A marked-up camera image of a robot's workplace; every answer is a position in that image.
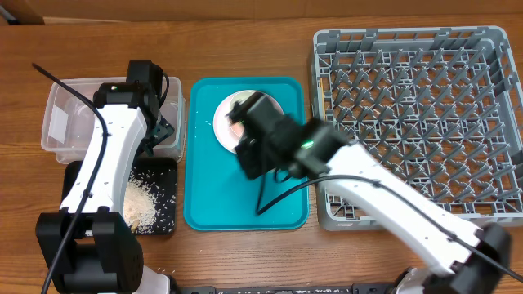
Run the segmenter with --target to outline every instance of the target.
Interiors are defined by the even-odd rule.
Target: white plate
[[[235,147],[238,145],[239,139],[244,133],[244,127],[240,123],[230,125],[229,117],[227,114],[232,110],[234,103],[236,101],[243,102],[249,98],[255,90],[244,90],[237,91],[227,98],[225,98],[217,107],[216,112],[214,113],[214,118],[212,119],[212,128],[214,129],[214,136],[218,139],[218,142],[223,146],[223,148],[229,150],[232,153],[235,152]],[[269,96],[272,104],[276,107],[278,111],[283,113],[284,111],[279,106],[278,102],[271,96]]]

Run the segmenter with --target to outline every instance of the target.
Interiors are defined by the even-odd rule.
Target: label on container
[[[65,130],[67,129],[67,118],[69,115],[56,105],[52,106],[51,124],[49,126],[49,136],[58,140],[61,144],[65,141]]]

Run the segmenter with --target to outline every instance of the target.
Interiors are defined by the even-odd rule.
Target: wooden surface
[[[0,0],[44,18],[86,20],[268,20],[299,17],[522,13],[521,0]]]
[[[206,77],[280,76],[297,79],[308,102],[312,36],[319,29],[499,25],[507,30],[523,73],[522,15],[352,17],[11,26],[0,28],[0,292],[38,292],[47,272],[34,226],[60,204],[64,165],[40,147],[51,82],[59,78],[122,76],[130,59],[152,59],[178,77],[190,100]],[[184,171],[181,162],[180,171]],[[313,286],[391,281],[420,260],[386,231],[332,233],[311,216],[294,231],[201,233],[182,216],[184,174],[178,185],[177,230],[170,237],[139,237],[145,263],[173,274],[182,286]],[[510,229],[512,268],[523,273],[523,228]],[[505,278],[498,293],[522,293]]]

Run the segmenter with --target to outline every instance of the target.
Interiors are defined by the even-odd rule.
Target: wooden table
[[[40,147],[51,82],[31,62],[59,78],[92,78],[122,76],[130,59],[151,59],[181,80],[187,100],[201,78],[286,75],[302,84],[310,117],[307,57],[317,30],[458,25],[506,29],[523,73],[520,14],[1,27],[0,292],[40,291],[47,267],[34,227],[41,212],[59,207],[65,169]],[[184,169],[182,161],[180,196]],[[176,271],[182,286],[350,285],[392,281],[408,266],[422,266],[386,231],[322,230],[313,190],[309,220],[294,231],[196,232],[184,222],[182,200],[174,235],[139,237],[145,263],[153,270]],[[523,228],[510,232],[512,268],[523,273]],[[521,284],[510,278],[498,287],[499,293],[521,291]]]

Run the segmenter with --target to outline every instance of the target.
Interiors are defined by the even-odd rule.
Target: green led light
[[[312,147],[313,144],[314,144],[313,141],[307,141],[307,142],[303,143],[302,148],[309,149],[310,147]]]

